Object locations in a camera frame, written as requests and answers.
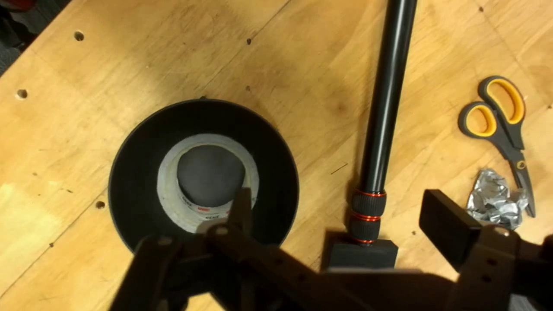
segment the scissors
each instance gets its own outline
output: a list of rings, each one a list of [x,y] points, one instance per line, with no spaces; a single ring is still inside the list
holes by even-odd
[[[510,100],[499,100],[491,93],[492,86],[499,86]],[[487,140],[496,145],[501,155],[508,160],[515,183],[522,188],[529,198],[525,207],[530,217],[536,217],[534,192],[530,183],[530,174],[523,160],[523,141],[520,135],[522,121],[525,117],[525,103],[522,93],[510,79],[503,76],[489,76],[479,83],[479,95],[482,100],[466,103],[460,112],[460,129],[472,138]],[[485,121],[484,129],[470,128],[470,117],[480,112]]]

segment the wood grain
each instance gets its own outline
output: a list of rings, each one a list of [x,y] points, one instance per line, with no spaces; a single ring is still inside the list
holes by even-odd
[[[385,3],[71,1],[0,79],[0,309],[109,306],[131,259],[109,211],[95,207],[107,200],[112,157],[143,117],[202,95],[256,110],[287,140],[301,202],[283,249],[318,269],[325,231],[344,228],[356,183]],[[456,128],[489,74],[511,77],[529,109],[537,217],[518,233],[541,242],[553,231],[546,12],[548,0],[420,0],[382,226],[401,247],[399,268],[456,276],[418,230],[425,188],[465,205],[482,166],[513,183],[489,143]],[[190,309],[218,307],[204,295]]]

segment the crumpled foil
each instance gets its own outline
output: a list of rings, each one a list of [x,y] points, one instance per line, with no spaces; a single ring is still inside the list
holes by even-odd
[[[522,190],[510,192],[506,179],[484,167],[468,195],[468,214],[484,224],[501,224],[515,230],[529,200]]]

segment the black tube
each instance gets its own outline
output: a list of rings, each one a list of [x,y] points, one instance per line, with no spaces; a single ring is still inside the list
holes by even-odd
[[[352,195],[347,233],[358,242],[378,238],[385,209],[385,171],[392,148],[404,65],[408,60],[416,0],[389,0],[373,103],[366,129],[359,188]]]
[[[366,129],[359,190],[383,193],[416,0],[390,0]]]

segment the black rubber disc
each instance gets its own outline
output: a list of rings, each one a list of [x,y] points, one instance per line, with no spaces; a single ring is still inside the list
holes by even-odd
[[[223,205],[238,193],[245,169],[231,152],[204,145],[180,157],[176,176],[180,190],[195,204]]]
[[[261,243],[280,243],[297,207],[292,154],[264,119],[221,100],[190,100],[164,107],[142,121],[124,140],[109,179],[109,207],[124,243],[133,250],[147,235],[192,236],[166,216],[155,183],[167,150],[199,133],[224,135],[252,155],[259,174],[252,236]]]

